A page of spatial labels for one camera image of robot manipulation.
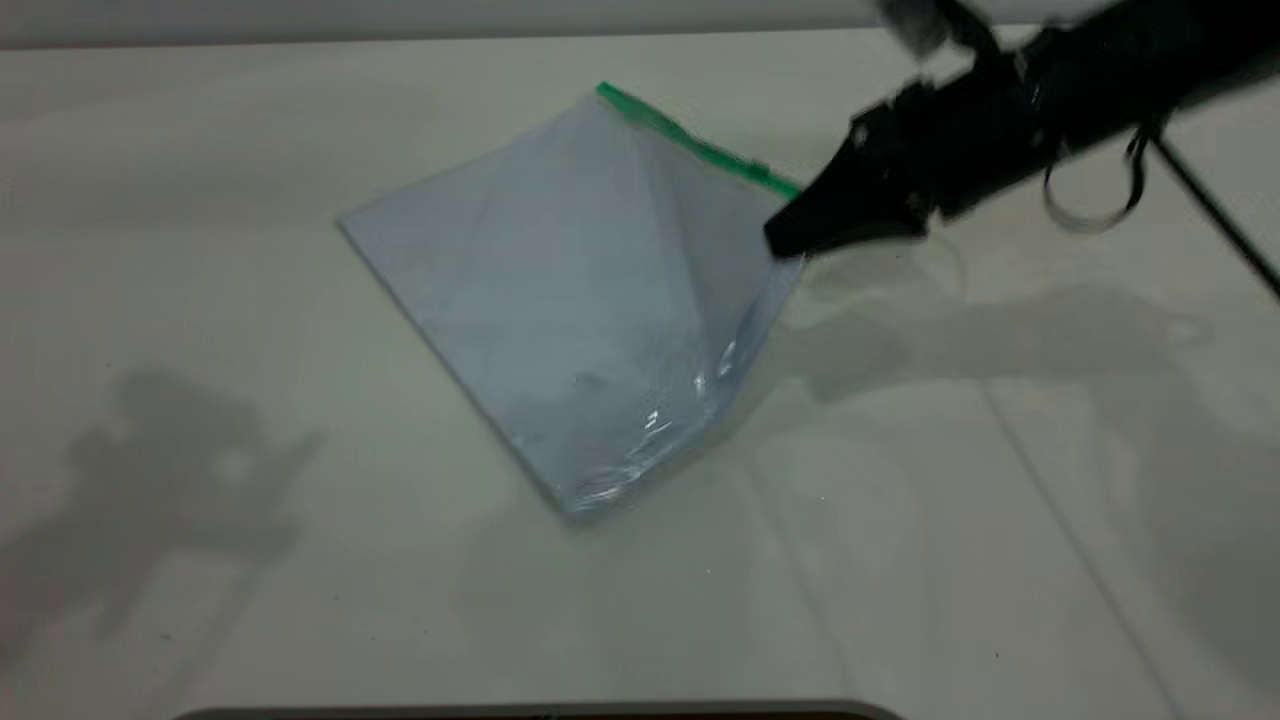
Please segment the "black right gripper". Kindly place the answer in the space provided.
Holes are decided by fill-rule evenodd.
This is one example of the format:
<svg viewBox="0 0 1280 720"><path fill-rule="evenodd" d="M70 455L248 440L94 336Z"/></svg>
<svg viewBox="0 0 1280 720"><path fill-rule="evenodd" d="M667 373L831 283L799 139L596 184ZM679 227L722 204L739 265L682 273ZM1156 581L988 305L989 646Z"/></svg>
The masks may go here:
<svg viewBox="0 0 1280 720"><path fill-rule="evenodd" d="M943 85L916 81L856 117L847 143L764 225L773 258L819 258L928 236L1046 165L1033 82L1012 55Z"/></svg>

